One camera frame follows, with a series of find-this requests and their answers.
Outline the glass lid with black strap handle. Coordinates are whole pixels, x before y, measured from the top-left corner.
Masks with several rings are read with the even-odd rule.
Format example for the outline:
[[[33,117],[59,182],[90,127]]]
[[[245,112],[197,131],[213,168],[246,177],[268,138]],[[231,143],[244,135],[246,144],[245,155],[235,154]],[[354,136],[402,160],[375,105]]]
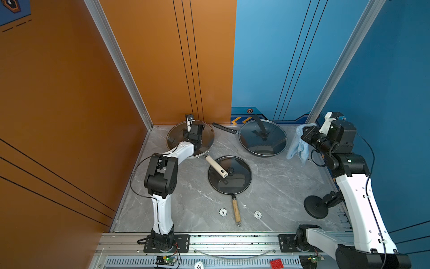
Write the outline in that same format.
[[[166,144],[172,150],[181,142],[191,142],[195,145],[192,157],[200,157],[212,148],[214,141],[215,132],[208,123],[196,120],[193,114],[186,114],[185,121],[169,131]]]

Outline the light blue cloth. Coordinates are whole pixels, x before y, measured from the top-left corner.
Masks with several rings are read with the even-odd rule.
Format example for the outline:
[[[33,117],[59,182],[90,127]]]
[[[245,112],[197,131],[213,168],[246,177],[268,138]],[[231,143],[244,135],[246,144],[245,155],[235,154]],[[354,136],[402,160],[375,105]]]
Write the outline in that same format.
[[[307,162],[307,159],[309,157],[309,144],[305,142],[301,136],[303,135],[303,130],[305,127],[315,127],[315,123],[311,124],[302,124],[299,125],[296,130],[295,134],[293,136],[293,140],[291,142],[291,145],[287,152],[287,160],[291,160],[294,156],[298,156],[302,166],[304,166]]]

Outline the glass lid with black knob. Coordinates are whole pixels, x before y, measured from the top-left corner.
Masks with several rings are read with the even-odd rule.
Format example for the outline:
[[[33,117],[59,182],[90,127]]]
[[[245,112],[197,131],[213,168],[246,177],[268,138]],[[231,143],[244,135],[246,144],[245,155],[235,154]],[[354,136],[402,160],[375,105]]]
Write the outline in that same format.
[[[211,186],[224,195],[237,195],[244,192],[252,182],[252,171],[245,160],[240,157],[227,155],[215,162],[227,172],[223,178],[212,166],[208,169],[208,180]]]

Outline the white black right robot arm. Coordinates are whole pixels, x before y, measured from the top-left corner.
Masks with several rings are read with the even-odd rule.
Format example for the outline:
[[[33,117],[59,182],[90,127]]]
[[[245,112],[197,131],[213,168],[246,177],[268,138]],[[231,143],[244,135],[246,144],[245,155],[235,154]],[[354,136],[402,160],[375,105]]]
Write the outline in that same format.
[[[305,127],[301,135],[301,140],[323,155],[339,186],[338,192],[330,192],[323,198],[305,198],[304,208],[310,216],[323,219],[331,207],[344,202],[353,243],[348,244],[313,225],[301,225],[296,242],[310,250],[322,250],[336,260],[340,269],[409,269],[412,266],[409,256],[398,252],[385,228],[373,196],[366,160],[352,152],[356,133],[352,123],[334,119],[326,132],[312,126]]]

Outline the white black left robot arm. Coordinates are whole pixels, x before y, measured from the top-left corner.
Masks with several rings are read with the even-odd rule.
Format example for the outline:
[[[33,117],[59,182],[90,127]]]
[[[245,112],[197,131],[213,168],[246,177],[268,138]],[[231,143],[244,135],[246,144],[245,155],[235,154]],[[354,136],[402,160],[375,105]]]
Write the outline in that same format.
[[[168,252],[174,247],[171,195],[177,185],[179,165],[202,146],[203,130],[204,124],[188,123],[184,139],[176,147],[150,157],[144,186],[153,204],[154,224],[146,238],[152,248]]]

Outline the black round suction base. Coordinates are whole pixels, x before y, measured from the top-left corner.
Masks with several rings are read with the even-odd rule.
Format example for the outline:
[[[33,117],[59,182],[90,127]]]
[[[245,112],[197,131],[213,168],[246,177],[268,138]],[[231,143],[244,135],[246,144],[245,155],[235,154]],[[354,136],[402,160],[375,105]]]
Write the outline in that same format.
[[[306,212],[315,219],[324,219],[328,216],[329,209],[344,201],[341,191],[331,191],[323,198],[308,196],[303,202]]]

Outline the white round marker left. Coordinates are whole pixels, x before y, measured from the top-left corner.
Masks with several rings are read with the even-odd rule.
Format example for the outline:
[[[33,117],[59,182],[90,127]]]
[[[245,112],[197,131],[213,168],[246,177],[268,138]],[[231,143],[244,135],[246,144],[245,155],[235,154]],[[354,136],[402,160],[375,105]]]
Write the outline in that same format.
[[[222,217],[225,217],[228,214],[227,210],[225,208],[221,208],[219,210],[219,215]]]

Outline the white round marker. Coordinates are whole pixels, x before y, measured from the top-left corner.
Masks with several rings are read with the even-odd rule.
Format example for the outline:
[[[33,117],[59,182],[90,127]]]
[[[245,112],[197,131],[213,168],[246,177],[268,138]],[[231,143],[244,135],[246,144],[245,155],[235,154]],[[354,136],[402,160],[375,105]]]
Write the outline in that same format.
[[[227,210],[225,208],[221,208],[219,210],[219,215],[222,217],[225,217],[228,214]]]
[[[256,219],[261,219],[262,218],[262,213],[260,212],[260,211],[256,211],[255,213],[254,213],[254,217],[256,218]]]

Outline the white round marker right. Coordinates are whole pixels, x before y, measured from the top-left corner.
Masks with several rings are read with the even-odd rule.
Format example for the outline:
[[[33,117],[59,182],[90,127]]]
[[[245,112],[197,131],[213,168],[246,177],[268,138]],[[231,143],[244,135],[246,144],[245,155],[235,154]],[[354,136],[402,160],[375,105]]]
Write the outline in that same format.
[[[261,219],[262,218],[262,213],[260,212],[260,211],[256,211],[255,213],[254,213],[254,217],[256,218],[256,219]]]

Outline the green circuit board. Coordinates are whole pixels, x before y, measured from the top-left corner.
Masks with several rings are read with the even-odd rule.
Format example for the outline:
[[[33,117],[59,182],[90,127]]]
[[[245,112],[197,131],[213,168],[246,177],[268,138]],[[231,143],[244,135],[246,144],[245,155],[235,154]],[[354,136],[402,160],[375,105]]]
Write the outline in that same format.
[[[178,264],[178,258],[174,256],[157,256],[155,259],[156,269],[173,269]]]

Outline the red block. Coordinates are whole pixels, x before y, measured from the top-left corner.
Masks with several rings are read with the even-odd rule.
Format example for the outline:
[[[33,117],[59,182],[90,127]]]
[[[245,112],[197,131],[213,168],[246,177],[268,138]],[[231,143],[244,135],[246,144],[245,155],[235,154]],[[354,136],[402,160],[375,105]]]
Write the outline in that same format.
[[[271,269],[284,269],[284,265],[281,259],[271,260],[270,261]]]

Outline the aluminium corner post right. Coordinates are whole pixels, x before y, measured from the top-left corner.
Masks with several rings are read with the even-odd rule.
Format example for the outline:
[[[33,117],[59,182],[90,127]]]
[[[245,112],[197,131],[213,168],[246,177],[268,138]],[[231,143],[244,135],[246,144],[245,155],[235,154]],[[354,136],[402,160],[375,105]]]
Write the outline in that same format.
[[[360,16],[342,53],[340,54],[336,65],[334,66],[316,102],[314,103],[314,106],[306,120],[306,124],[315,123],[318,119],[318,116],[320,115],[322,109],[325,107],[331,94],[338,85],[339,80],[342,78],[352,58],[355,56],[356,51],[363,42],[365,36],[373,25],[385,2],[385,0],[368,1],[366,8]]]

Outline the aluminium corner post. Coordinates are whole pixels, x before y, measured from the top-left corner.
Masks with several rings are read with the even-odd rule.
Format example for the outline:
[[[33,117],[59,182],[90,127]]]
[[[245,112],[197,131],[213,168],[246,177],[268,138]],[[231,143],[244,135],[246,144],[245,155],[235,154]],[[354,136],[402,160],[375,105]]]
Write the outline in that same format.
[[[314,106],[306,120],[306,124],[315,123],[318,119],[318,116],[320,115],[322,109],[325,107],[331,94],[338,85],[339,80],[342,78],[352,58],[355,56],[356,51],[363,42],[365,36],[373,25],[385,2],[385,0],[368,1],[366,8],[360,16],[342,53],[340,54],[336,65],[334,66],[316,102],[314,103]]]
[[[86,7],[105,43],[106,48],[110,53],[116,69],[118,70],[145,127],[151,131],[153,129],[153,122],[100,1],[84,0],[84,3],[86,4]]]

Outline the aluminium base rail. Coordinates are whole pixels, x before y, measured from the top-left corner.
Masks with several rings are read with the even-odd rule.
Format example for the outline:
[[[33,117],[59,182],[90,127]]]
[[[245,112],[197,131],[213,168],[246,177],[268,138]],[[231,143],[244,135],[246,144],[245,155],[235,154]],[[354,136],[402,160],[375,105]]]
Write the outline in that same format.
[[[146,246],[139,239],[149,233],[104,233],[96,247],[94,256],[145,256]],[[245,232],[245,233],[178,233],[180,249],[187,255],[209,254],[214,256],[256,256],[264,252],[273,254],[307,255],[294,246],[295,233]]]

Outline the aluminium corner post left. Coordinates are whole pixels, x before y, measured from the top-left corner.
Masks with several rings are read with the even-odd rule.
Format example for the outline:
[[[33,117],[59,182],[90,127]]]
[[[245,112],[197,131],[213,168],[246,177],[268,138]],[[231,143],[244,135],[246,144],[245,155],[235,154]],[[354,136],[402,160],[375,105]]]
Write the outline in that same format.
[[[110,53],[116,69],[118,70],[145,127],[151,131],[153,129],[153,122],[100,1],[84,0],[84,3],[86,4],[86,7],[105,43],[106,48]]]

